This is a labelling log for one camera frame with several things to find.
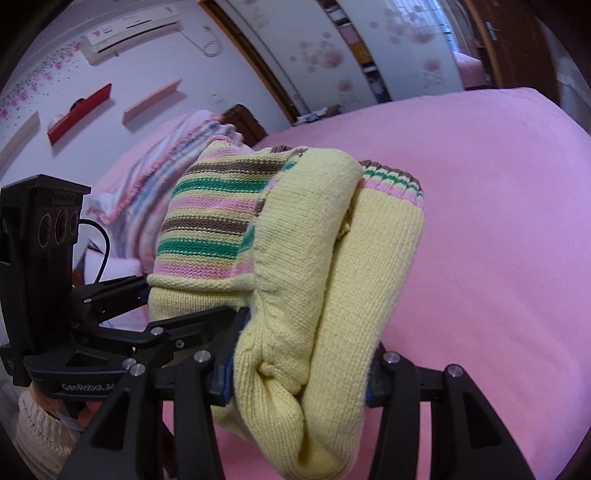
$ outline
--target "knit sleeve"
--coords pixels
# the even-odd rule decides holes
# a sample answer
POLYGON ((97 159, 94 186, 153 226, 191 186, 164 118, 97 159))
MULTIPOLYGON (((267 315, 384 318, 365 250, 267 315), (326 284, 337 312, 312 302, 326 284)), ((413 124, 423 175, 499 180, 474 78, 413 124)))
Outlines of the knit sleeve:
POLYGON ((67 428, 39 407, 27 390, 18 407, 18 453, 39 480, 55 480, 74 447, 67 428))

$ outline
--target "ribbed cuff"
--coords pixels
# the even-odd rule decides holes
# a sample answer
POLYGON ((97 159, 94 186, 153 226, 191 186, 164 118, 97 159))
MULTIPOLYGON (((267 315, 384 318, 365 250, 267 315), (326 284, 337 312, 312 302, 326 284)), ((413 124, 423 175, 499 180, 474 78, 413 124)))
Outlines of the ribbed cuff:
POLYGON ((74 448, 67 427, 43 410, 28 390, 18 402, 15 447, 40 480, 54 480, 74 448))
POLYGON ((419 208, 423 207, 423 190, 419 181, 406 171, 390 168, 380 163, 365 160, 361 188, 384 192, 403 200, 408 200, 419 208))

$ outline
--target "door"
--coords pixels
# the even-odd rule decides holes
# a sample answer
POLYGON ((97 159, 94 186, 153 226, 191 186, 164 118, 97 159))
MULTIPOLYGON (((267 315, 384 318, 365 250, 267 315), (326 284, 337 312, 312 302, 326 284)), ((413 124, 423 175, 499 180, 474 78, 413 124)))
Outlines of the door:
POLYGON ((544 34, 519 0, 462 0, 478 30, 498 88, 530 87, 560 103, 556 71, 544 34))

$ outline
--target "brown stripe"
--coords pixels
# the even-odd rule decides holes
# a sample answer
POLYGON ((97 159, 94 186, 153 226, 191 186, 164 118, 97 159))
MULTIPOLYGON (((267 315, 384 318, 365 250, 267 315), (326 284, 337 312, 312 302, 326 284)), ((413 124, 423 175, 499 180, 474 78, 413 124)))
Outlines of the brown stripe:
POLYGON ((217 233, 243 235, 248 222, 215 217, 183 216, 169 218, 162 225, 162 233, 171 230, 204 230, 217 233))
POLYGON ((236 160, 225 163, 198 162, 185 172, 185 175, 199 172, 215 173, 270 173, 275 174, 285 165, 285 161, 236 160))
POLYGON ((397 168, 390 168, 390 167, 387 167, 386 165, 382 165, 381 163, 378 163, 376 161, 371 161, 371 160, 363 160, 363 161, 359 162, 359 164, 364 168, 375 167, 376 170, 385 170, 387 173, 395 173, 396 175, 398 175, 400 177, 406 177, 408 179, 408 181, 416 183, 418 189, 421 190, 420 182, 407 171, 402 171, 397 168))
POLYGON ((271 149, 271 153, 282 153, 287 152, 289 150, 293 150, 292 147, 288 147, 287 145, 277 145, 271 149))

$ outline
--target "camera lens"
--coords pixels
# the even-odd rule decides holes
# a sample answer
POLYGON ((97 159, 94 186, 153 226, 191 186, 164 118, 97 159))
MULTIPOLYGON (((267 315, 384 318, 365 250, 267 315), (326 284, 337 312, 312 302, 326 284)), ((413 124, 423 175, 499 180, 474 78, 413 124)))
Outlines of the camera lens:
POLYGON ((65 210, 62 210, 57 216, 56 220, 56 241, 62 243, 66 237, 66 229, 68 226, 68 214, 65 210))
POLYGON ((70 219, 70 233, 72 235, 76 234, 76 228, 78 227, 78 212, 72 213, 72 218, 70 219))
POLYGON ((39 245, 41 248, 45 248, 49 243, 50 233, 51 219, 49 218, 49 214, 46 213, 45 216, 41 219, 41 223, 39 224, 39 245))

